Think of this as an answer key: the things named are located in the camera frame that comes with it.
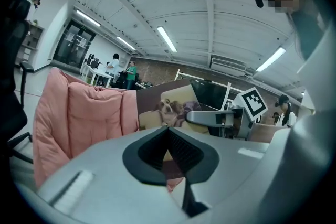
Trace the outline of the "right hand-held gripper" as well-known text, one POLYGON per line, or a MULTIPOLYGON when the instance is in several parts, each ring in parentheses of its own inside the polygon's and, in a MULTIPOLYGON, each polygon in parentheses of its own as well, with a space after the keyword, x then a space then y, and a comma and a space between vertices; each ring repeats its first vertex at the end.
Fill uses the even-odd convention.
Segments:
POLYGON ((236 95, 224 111, 190 111, 185 119, 189 123, 208 127, 224 127, 224 138, 247 140, 254 123, 268 111, 256 87, 236 95))

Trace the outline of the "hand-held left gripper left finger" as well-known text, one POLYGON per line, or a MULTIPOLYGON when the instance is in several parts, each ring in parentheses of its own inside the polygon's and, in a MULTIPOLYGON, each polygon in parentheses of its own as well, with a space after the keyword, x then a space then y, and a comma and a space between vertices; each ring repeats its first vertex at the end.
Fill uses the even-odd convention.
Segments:
POLYGON ((165 185, 144 184, 123 163, 133 142, 158 128, 99 142, 54 172, 38 196, 82 223, 181 223, 186 214, 165 185))

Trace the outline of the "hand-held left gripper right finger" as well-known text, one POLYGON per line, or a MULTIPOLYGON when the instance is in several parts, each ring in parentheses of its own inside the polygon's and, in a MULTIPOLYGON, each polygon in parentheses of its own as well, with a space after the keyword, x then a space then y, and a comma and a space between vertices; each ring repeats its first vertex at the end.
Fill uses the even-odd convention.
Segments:
POLYGON ((288 134, 279 129, 270 143, 262 143, 168 128, 168 150, 185 182, 181 212, 189 218, 227 198, 268 153, 284 147, 288 134))

